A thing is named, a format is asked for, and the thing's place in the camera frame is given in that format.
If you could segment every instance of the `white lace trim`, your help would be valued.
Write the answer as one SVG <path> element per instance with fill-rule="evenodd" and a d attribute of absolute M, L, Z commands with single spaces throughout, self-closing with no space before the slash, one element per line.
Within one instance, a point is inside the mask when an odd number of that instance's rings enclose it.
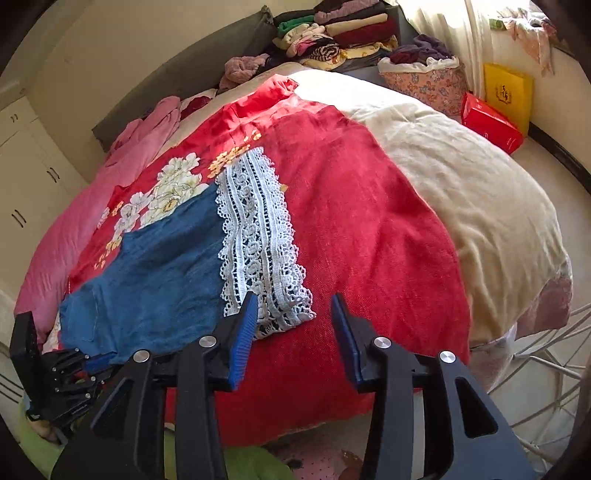
<path fill-rule="evenodd" d="M 298 248 L 285 197 L 262 147 L 228 165 L 216 183 L 225 233 L 219 253 L 224 315 L 237 313 L 252 290 L 259 297 L 257 338 L 313 319 L 312 293 L 303 286 L 305 269 L 296 263 Z"/>

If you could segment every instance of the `fabric storage basket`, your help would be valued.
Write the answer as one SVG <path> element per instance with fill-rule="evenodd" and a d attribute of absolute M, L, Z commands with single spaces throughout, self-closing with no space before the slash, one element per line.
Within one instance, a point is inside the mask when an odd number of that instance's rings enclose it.
<path fill-rule="evenodd" d="M 415 97 L 431 108 L 455 119 L 460 118 L 462 99 L 467 92 L 464 67 L 457 57 L 427 59 L 427 64 L 400 63 L 382 59 L 379 74 L 391 90 Z"/>

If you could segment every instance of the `pink cloth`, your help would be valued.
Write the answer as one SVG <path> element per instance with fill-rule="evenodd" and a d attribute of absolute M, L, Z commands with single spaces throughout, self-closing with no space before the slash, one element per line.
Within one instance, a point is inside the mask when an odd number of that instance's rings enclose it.
<path fill-rule="evenodd" d="M 256 75 L 256 71 L 262 67 L 269 58 L 263 53 L 257 57 L 234 57 L 226 62 L 225 76 L 231 82 L 245 83 Z"/>
<path fill-rule="evenodd" d="M 312 39 L 306 39 L 298 42 L 297 47 L 295 48 L 297 50 L 298 56 L 301 57 L 306 52 L 306 50 L 308 50 L 308 48 L 314 45 L 315 43 L 316 40 Z"/>
<path fill-rule="evenodd" d="M 345 2 L 337 10 L 332 12 L 316 12 L 314 15 L 314 21 L 318 24 L 324 24 L 330 22 L 335 18 L 346 17 L 347 15 L 354 14 L 364 8 L 371 7 L 378 3 L 379 0 L 349 0 Z"/>
<path fill-rule="evenodd" d="M 53 328 L 66 292 L 67 276 L 89 242 L 113 189 L 130 185 L 152 162 L 177 129 L 180 100 L 161 100 L 145 120 L 134 120 L 115 140 L 105 165 L 49 227 L 37 246 L 17 298 L 14 313 L 33 312 L 37 342 Z"/>

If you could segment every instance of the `red box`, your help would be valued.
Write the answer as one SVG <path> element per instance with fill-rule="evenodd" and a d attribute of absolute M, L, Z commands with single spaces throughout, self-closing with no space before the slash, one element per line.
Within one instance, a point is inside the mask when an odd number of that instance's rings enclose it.
<path fill-rule="evenodd" d="M 509 155 L 523 143 L 523 135 L 514 124 L 471 93 L 465 94 L 462 101 L 462 125 L 482 135 Z"/>

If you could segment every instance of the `white flower print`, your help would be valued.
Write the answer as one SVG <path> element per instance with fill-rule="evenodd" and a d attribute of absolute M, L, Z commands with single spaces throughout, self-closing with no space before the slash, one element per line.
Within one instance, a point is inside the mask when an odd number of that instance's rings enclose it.
<path fill-rule="evenodd" d="M 192 175 L 189 172 L 184 172 L 175 176 L 174 183 L 156 185 L 148 210 L 139 221 L 140 228 L 167 217 L 174 212 L 177 206 L 199 195 L 207 188 L 207 183 L 201 183 L 201 180 L 201 174 Z"/>
<path fill-rule="evenodd" d="M 121 218 L 115 224 L 115 232 L 130 232 L 139 218 L 139 213 L 152 200 L 152 195 L 144 195 L 143 192 L 136 192 L 129 199 L 129 203 L 123 205 L 119 211 Z"/>
<path fill-rule="evenodd" d="M 207 188 L 207 183 L 202 183 L 201 174 L 191 174 L 191 170 L 199 165 L 199 160 L 195 153 L 190 153 L 185 158 L 171 158 L 158 173 L 158 181 L 150 191 L 134 193 L 129 203 L 123 205 L 121 202 L 117 211 L 111 212 L 111 215 L 120 214 L 121 217 L 115 224 L 113 238 L 106 244 L 105 256 L 121 244 L 122 235 L 132 231 L 138 219 L 139 228 L 150 225 L 170 215 L 177 206 L 199 195 Z M 148 209 L 141 215 L 140 212 L 146 207 Z M 101 261 L 95 265 L 95 268 L 104 267 L 104 257 L 99 260 Z"/>

